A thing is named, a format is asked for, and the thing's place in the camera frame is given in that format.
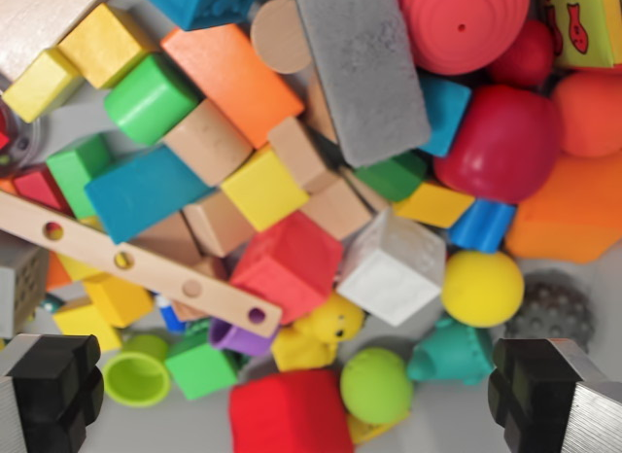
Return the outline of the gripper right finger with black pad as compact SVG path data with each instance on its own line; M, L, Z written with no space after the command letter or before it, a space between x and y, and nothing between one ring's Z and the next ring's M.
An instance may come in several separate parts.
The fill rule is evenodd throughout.
M512 452L619 452L621 383L572 340L500 339L488 404Z

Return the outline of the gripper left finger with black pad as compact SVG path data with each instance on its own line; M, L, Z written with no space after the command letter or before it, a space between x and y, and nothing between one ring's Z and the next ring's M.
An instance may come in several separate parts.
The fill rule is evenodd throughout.
M19 334L1 351L1 450L77 452L103 402L94 335Z

